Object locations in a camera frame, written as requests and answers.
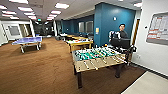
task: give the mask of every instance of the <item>wooden table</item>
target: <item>wooden table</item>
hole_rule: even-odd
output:
[[[91,49],[91,44],[93,43],[93,41],[85,41],[85,42],[73,42],[73,41],[67,41],[67,43],[70,46],[70,52],[74,51],[74,50],[80,50],[80,49],[76,49],[76,46],[79,45],[86,45],[89,44],[89,49]]]
[[[85,37],[72,37],[73,39],[76,39],[76,40],[79,40],[79,39],[88,39],[88,38],[85,38]]]

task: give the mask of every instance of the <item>table leg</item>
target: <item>table leg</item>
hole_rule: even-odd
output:
[[[76,72],[76,68],[75,68],[75,65],[74,65],[74,75],[76,75],[77,74],[77,72]]]
[[[123,64],[117,65],[117,69],[116,69],[116,73],[115,73],[116,78],[120,78],[120,73],[121,73],[122,66],[123,66]]]
[[[39,50],[39,44],[37,43],[37,50]]]
[[[91,44],[89,44],[89,49],[91,49]]]
[[[39,47],[41,47],[41,42],[39,42]]]
[[[21,48],[22,53],[24,53],[24,50],[23,50],[23,45],[21,45],[21,47],[20,47],[20,48]]]
[[[77,77],[78,77],[78,88],[82,88],[82,77],[81,77],[81,72],[77,73]]]
[[[69,45],[70,46],[70,53],[72,52],[72,46],[71,45]]]

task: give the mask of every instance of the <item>recessed ceiling light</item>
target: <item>recessed ceiling light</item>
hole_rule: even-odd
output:
[[[52,20],[52,19],[47,19],[47,20]]]
[[[53,14],[61,14],[61,11],[51,11]]]
[[[16,12],[13,12],[13,11],[2,11],[2,13],[5,13],[5,14],[16,14]]]
[[[17,2],[17,3],[25,3],[25,4],[28,4],[28,1],[27,0],[9,0],[11,2]]]
[[[0,5],[0,9],[7,9],[7,7]]]
[[[28,16],[30,19],[37,19],[36,16]]]
[[[24,13],[25,15],[35,15],[34,12],[32,13]]]
[[[52,20],[52,19],[51,19]],[[45,22],[45,24],[48,24],[48,22]]]
[[[136,4],[134,4],[134,6],[141,7],[142,6],[142,2],[141,3],[136,3]]]
[[[47,17],[47,19],[54,19],[54,17]]]
[[[57,15],[50,14],[49,17],[57,17]]]
[[[10,17],[11,19],[19,19],[18,17]]]
[[[61,4],[61,3],[57,3],[55,7],[56,7],[56,8],[63,8],[63,9],[66,9],[66,8],[69,7],[69,5],[67,5],[67,4]]]
[[[2,14],[2,16],[5,16],[5,17],[13,17],[13,15],[7,15],[7,14]]]
[[[18,7],[21,11],[33,11],[31,8]]]

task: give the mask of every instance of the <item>baseboard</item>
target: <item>baseboard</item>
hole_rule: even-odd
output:
[[[161,73],[158,73],[158,72],[156,72],[156,71],[154,71],[154,70],[151,70],[151,69],[149,69],[149,68],[146,68],[146,67],[144,67],[144,66],[135,64],[135,63],[133,63],[133,62],[131,62],[130,65],[131,65],[131,66],[134,66],[134,67],[135,67],[135,66],[136,66],[136,67],[139,67],[139,68],[141,68],[141,69],[143,69],[143,70],[145,70],[145,71],[149,71],[149,72],[151,72],[151,73],[154,73],[154,74],[156,74],[156,75],[158,75],[158,76],[161,76],[161,77],[163,77],[163,78],[165,78],[165,79],[168,80],[168,76],[166,76],[166,75],[164,75],[164,74],[161,74]]]

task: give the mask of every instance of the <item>ping pong table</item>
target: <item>ping pong table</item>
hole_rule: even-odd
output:
[[[27,47],[27,46],[37,46],[37,50],[39,50],[39,47],[41,47],[41,42],[42,42],[42,37],[25,37],[25,38],[21,38],[15,42],[12,42],[12,45],[21,45],[21,51],[22,53],[24,53],[23,48]]]

